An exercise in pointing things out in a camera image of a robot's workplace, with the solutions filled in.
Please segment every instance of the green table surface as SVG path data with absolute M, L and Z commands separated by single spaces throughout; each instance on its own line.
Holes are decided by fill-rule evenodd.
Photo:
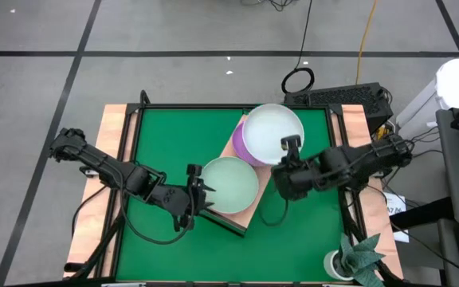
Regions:
M 324 110 L 295 110 L 304 125 L 301 156 L 330 146 Z M 167 173 L 167 182 L 184 185 L 188 163 L 205 165 L 220 156 L 242 115 L 241 110 L 148 109 L 143 115 L 136 159 Z M 265 189 L 258 208 L 268 221 L 283 213 L 284 200 Z M 171 216 L 131 199 L 128 215 L 149 237 L 169 240 Z M 197 217 L 178 242 L 158 246 L 126 226 L 116 271 L 119 281 L 333 281 L 324 271 L 327 252 L 338 248 L 343 223 L 337 191 L 312 191 L 291 202 L 282 225 L 266 226 L 254 215 L 245 237 Z

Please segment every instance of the white bowl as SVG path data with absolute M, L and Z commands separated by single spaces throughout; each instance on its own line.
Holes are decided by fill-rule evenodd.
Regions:
M 281 104 L 263 104 L 252 110 L 242 134 L 247 151 L 255 159 L 271 165 L 278 164 L 288 153 L 281 148 L 282 138 L 299 135 L 304 145 L 304 127 L 299 117 Z
M 206 201 L 214 203 L 210 208 L 223 214 L 247 209 L 260 188 L 254 169 L 233 156 L 212 160 L 203 168 L 200 178 L 216 190 L 206 192 Z

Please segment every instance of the cable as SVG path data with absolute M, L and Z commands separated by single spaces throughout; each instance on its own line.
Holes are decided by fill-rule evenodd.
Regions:
M 384 88 L 384 87 L 382 87 L 382 90 L 383 90 L 383 92 L 386 94 L 387 102 L 388 102 L 389 104 L 392 104 L 392 100 L 394 99 L 394 98 L 392 97 L 392 93 L 390 93 L 390 91 L 389 91 L 388 89 Z
M 414 155 L 414 158 L 417 158 L 417 157 L 419 157 L 419 156 L 421 156 L 421 155 L 427 154 L 428 152 L 438 152 L 438 153 L 443 154 L 443 152 L 442 152 L 442 151 L 439 151 L 439 150 L 427 150 L 427 151 L 423 151 L 423 152 L 421 152 L 421 153 L 419 153 L 419 154 L 417 154 L 417 155 Z
M 415 142 L 416 142 L 416 143 L 417 143 L 417 142 L 421 142 L 421 143 L 432 143 L 432 142 L 434 142 L 434 141 L 436 141 L 436 140 L 439 140 L 439 139 L 440 139 L 440 136 L 439 136 L 439 137 L 436 137 L 436 138 L 434 138 L 434 139 L 432 139 L 432 140 L 424 140 L 424 139 L 421 139 L 421 140 L 416 140 Z
M 343 203 L 346 202 L 346 196 L 344 191 L 339 190 L 338 191 L 338 200 L 339 204 L 343 206 Z M 351 234 L 355 236 L 358 242 L 361 242 L 362 240 L 366 239 L 366 236 L 364 235 L 364 232 L 359 228 L 355 220 L 352 218 L 350 211 L 348 208 L 342 208 L 341 209 L 342 216 L 343 216 L 343 221 L 345 222 L 345 226 L 348 226 L 348 230 L 350 231 Z M 398 278 L 396 275 L 394 275 L 389 267 L 383 263 L 383 261 L 378 261 L 376 265 L 379 268 L 379 273 L 382 275 L 382 278 L 386 282 L 401 282 L 402 279 Z
M 72 144 L 66 144 L 64 145 L 64 147 L 72 147 L 72 148 L 75 148 L 77 149 L 79 152 L 83 151 L 83 149 L 78 149 L 76 146 L 72 145 Z M 90 155 L 94 158 L 97 158 L 97 155 L 93 154 L 92 152 L 90 151 L 87 151 L 87 150 L 84 150 L 84 152 L 86 152 L 87 155 Z M 127 211 L 126 211 L 126 206 L 125 206 L 125 201 L 124 201 L 124 192 L 127 192 L 128 191 L 125 191 L 125 182 L 124 182 L 124 175 L 122 174 L 122 172 L 120 170 L 118 170 L 116 167 L 113 167 L 110 163 L 106 162 L 106 164 L 108 165 L 108 167 L 110 167 L 113 171 L 115 171 L 118 176 L 120 177 L 120 204 L 121 204 L 121 208 L 120 208 L 120 212 L 121 214 L 123 215 L 124 219 L 125 219 L 125 223 L 128 225 L 128 227 L 131 229 L 131 231 L 139 238 L 145 240 L 145 241 L 148 241 L 148 242 L 151 242 L 151 243 L 155 243 L 155 244 L 158 244 L 158 245 L 168 245 L 168 244 L 171 244 L 171 243 L 175 243 L 177 242 L 180 238 L 183 237 L 183 235 L 185 235 L 185 233 L 189 230 L 189 227 L 192 225 L 192 221 L 193 221 L 193 218 L 194 218 L 194 206 L 192 206 L 190 208 L 190 218 L 189 218 L 189 222 L 187 223 L 187 226 L 182 230 L 182 232 L 180 232 L 179 235 L 177 235 L 175 238 L 171 239 L 171 240 L 168 240 L 168 241 L 159 241 L 159 240 L 155 240 L 153 238 L 149 238 L 148 236 L 144 235 L 144 234 L 141 234 L 135 227 L 134 225 L 131 223 L 131 221 L 128 219 L 128 216 L 127 216 Z M 191 204 L 194 205 L 194 196 L 192 195 L 192 190 L 187 187 L 187 190 L 189 192 L 189 198 L 190 198 L 190 202 Z
M 413 204 L 409 204 L 408 202 L 406 202 L 406 200 L 403 200 L 402 197 L 396 193 L 396 191 L 393 191 L 392 188 L 390 188 L 389 186 L 386 186 L 385 187 L 387 190 L 389 190 L 393 195 L 396 195 L 396 197 L 401 200 L 403 203 L 405 203 L 406 206 L 410 207 L 410 208 L 417 208 L 417 207 L 420 207 L 417 203 L 413 202 L 415 205 Z
M 383 184 L 383 187 L 385 187 L 386 189 L 388 189 L 392 194 L 396 195 L 401 201 L 403 201 L 403 203 L 405 203 L 405 205 L 407 206 L 410 206 L 410 207 L 419 207 L 419 205 L 417 203 L 415 203 L 416 206 L 411 206 L 409 203 L 407 203 L 405 200 L 403 200 L 390 186 L 389 186 L 389 183 L 390 181 L 392 181 L 392 179 L 398 174 L 398 171 L 399 171 L 400 167 L 398 167 L 392 174 L 392 176 L 389 178 L 389 180 L 387 180 L 387 182 L 385 182 L 385 180 L 383 179 L 382 180 L 382 184 Z
M 396 133 L 396 125 L 393 122 L 391 122 L 390 120 L 387 120 L 387 123 L 389 123 L 390 126 L 392 127 L 392 133 L 395 134 Z
M 93 267 L 95 267 L 96 263 L 98 262 L 100 256 L 104 254 L 104 251 L 111 242 L 112 237 L 120 229 L 122 224 L 122 217 L 119 215 L 115 218 L 114 222 L 109 227 L 108 232 L 100 239 L 100 242 L 93 250 L 92 255 L 90 255 L 90 257 L 82 265 L 82 267 L 70 277 L 70 280 L 78 278 L 85 279 L 89 276 L 89 274 L 92 272 Z
M 363 56 L 363 49 L 364 49 L 364 44 L 366 43 L 366 36 L 367 36 L 367 31 L 370 28 L 371 24 L 371 19 L 373 18 L 373 14 L 375 13 L 375 8 L 376 8 L 376 3 L 379 0 L 375 0 L 373 2 L 373 8 L 371 8 L 371 12 L 369 17 L 367 18 L 367 23 L 366 23 L 366 29 L 364 30 L 364 35 L 363 39 L 360 42 L 360 48 L 359 48 L 359 57 L 357 58 L 357 76 L 355 76 L 355 84 L 357 85 L 359 83 L 359 76 L 360 76 L 360 59 Z
M 263 222 L 263 224 L 265 224 L 266 226 L 268 227 L 274 227 L 274 226 L 279 226 L 283 223 L 284 219 L 286 218 L 286 215 L 288 214 L 288 200 L 285 199 L 284 200 L 284 211 L 283 211 L 283 215 L 281 215 L 281 217 L 279 218 L 278 221 L 276 222 L 267 222 L 265 220 L 265 217 L 263 216 L 263 212 L 261 211 L 261 208 L 258 208 L 258 214 L 260 215 L 260 219 L 261 221 Z
M 256 6 L 265 3 L 265 0 L 257 0 L 255 3 L 246 3 L 245 0 L 240 0 L 242 6 Z
M 374 189 L 374 190 L 378 191 L 378 192 L 383 196 L 383 199 L 386 201 L 386 205 L 387 205 L 387 197 L 386 197 L 385 194 L 383 194 L 383 191 L 379 190 L 379 189 L 376 188 L 376 187 L 372 187 L 372 186 L 369 185 L 369 184 L 367 185 L 367 187 L 370 187 L 371 189 Z M 357 196 L 360 196 L 360 193 L 361 193 L 362 191 L 363 191 L 363 189 L 360 190 L 360 191 L 358 191 L 358 192 L 357 192 Z M 348 204 L 348 205 L 347 205 L 347 208 L 353 206 L 354 203 L 355 203 L 355 200 L 353 200 L 350 204 Z
M 279 3 L 273 0 L 269 0 L 269 2 L 270 4 L 272 4 L 272 6 L 277 12 L 282 12 L 286 6 L 292 4 L 293 0 L 284 0 L 284 1 L 281 0 L 281 2 Z
M 320 176 L 320 179 L 325 179 L 325 178 L 328 178 L 330 176 L 333 176 L 335 174 L 338 174 L 340 173 L 341 171 L 344 171 L 346 170 L 347 168 L 350 168 L 350 167 L 353 167 L 354 165 L 356 165 L 357 163 L 359 163 L 361 160 L 365 159 L 368 155 L 372 154 L 372 153 L 376 153 L 378 151 L 381 151 L 381 150 L 384 150 L 384 149 L 387 149 L 389 147 L 395 147 L 397 144 L 403 144 L 403 143 L 408 143 L 408 144 L 412 144 L 412 148 L 410 149 L 410 151 L 412 151 L 412 149 L 414 149 L 414 146 L 415 146 L 415 143 L 413 143 L 411 140 L 400 140 L 398 142 L 394 142 L 394 144 L 387 144 L 387 145 L 384 145 L 382 147 L 375 147 L 373 149 L 371 149 L 370 151 L 366 152 L 365 154 L 361 155 L 359 158 L 355 159 L 354 161 L 352 161 L 350 164 L 348 164 L 347 166 L 345 167 L 341 167 L 339 169 L 336 169 L 334 171 L 331 171 L 331 172 L 327 172 L 327 173 L 324 173 Z
M 306 17 L 306 26 L 304 27 L 304 36 L 302 37 L 302 45 L 300 46 L 299 59 L 298 59 L 296 65 L 295 65 L 295 68 L 290 73 L 288 73 L 288 75 L 286 75 L 286 77 L 284 77 L 283 81 L 280 83 L 280 88 L 281 88 L 281 90 L 283 91 L 283 93 L 285 95 L 289 94 L 289 93 L 293 93 L 293 92 L 290 92 L 290 91 L 288 91 L 286 89 L 286 82 L 288 81 L 288 79 L 291 76 L 293 76 L 294 74 L 296 74 L 298 72 L 306 72 L 306 73 L 309 74 L 309 84 L 306 85 L 301 90 L 296 91 L 296 92 L 307 92 L 315 84 L 315 73 L 310 68 L 307 68 L 307 67 L 299 68 L 300 59 L 302 58 L 302 53 L 304 51 L 304 43 L 306 41 L 306 33 L 308 32 L 309 17 L 311 16 L 311 6 L 312 6 L 312 0 L 309 0 L 308 16 Z
M 79 211 L 83 208 L 83 206 L 88 203 L 90 200 L 94 199 L 97 195 L 99 195 L 107 186 L 102 186 L 98 191 L 96 191 L 94 194 L 90 195 L 86 200 L 84 200 L 79 207 L 77 207 L 76 212 L 73 213 L 72 217 L 72 237 L 73 233 L 76 230 L 76 220 L 77 220 L 77 215 L 79 214 Z
M 413 137 L 413 138 L 410 139 L 410 140 L 415 141 L 415 140 L 418 140 L 418 138 L 420 138 L 420 137 L 422 137 L 422 136 L 424 136 L 424 135 L 428 136 L 427 134 L 429 134 L 429 133 L 430 133 L 431 131 L 433 131 L 435 128 L 438 128 L 438 126 L 437 126 L 437 127 L 433 127 L 433 128 L 431 128 L 431 129 L 429 129 L 427 132 L 423 132 L 422 134 L 417 135 L 417 136 Z
M 431 253 L 435 254 L 438 258 L 442 259 L 443 261 L 446 261 L 447 263 L 449 263 L 450 265 L 456 267 L 457 269 L 459 269 L 459 265 L 454 263 L 453 261 L 450 261 L 449 259 L 445 258 L 444 256 L 442 256 L 440 253 L 438 253 L 436 250 L 432 249 L 431 247 L 429 247 L 426 243 L 424 243 L 422 240 L 416 238 L 415 236 L 413 236 L 412 234 L 409 234 L 403 230 L 401 230 L 399 227 L 397 227 L 394 223 L 390 223 L 396 230 L 399 230 L 401 232 L 403 232 L 404 234 L 406 234 L 408 237 L 412 238 L 413 240 L 415 240 L 416 242 L 419 242 L 419 244 L 421 244 L 422 246 L 424 246 L 427 250 L 431 251 Z

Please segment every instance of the plant pot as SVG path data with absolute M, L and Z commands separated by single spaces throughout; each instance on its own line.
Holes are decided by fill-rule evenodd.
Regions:
M 353 277 L 345 277 L 345 276 L 341 276 L 339 275 L 336 271 L 335 271 L 335 268 L 334 268 L 334 258 L 335 256 L 337 255 L 339 251 L 338 250 L 333 250 L 329 253 L 327 253 L 327 255 L 325 255 L 325 258 L 324 258 L 324 268 L 325 268 L 325 272 L 327 272 L 327 274 L 336 279 L 336 280 L 341 280 L 341 281 L 352 281 L 354 280 Z

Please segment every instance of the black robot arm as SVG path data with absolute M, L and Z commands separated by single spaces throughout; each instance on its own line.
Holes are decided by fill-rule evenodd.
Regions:
M 405 167 L 412 160 L 410 141 L 392 135 L 361 147 L 330 147 L 307 159 L 300 159 L 300 137 L 281 140 L 288 154 L 272 168 L 274 183 L 281 197 L 302 199 L 308 191 L 325 191 L 332 187 L 362 190 L 373 174 Z
M 57 162 L 62 160 L 78 160 L 99 173 L 100 181 L 110 188 L 122 189 L 129 195 L 141 198 L 145 203 L 156 205 L 173 215 L 175 229 L 187 227 L 190 214 L 194 215 L 209 206 L 206 203 L 206 192 L 214 191 L 205 186 L 199 178 L 202 167 L 190 164 L 187 167 L 186 186 L 164 184 L 166 174 L 155 171 L 144 165 L 121 162 L 103 151 L 86 143 L 84 133 L 80 129 L 61 129 L 59 135 L 51 143 L 49 157 Z M 189 190 L 194 202 L 190 201 Z

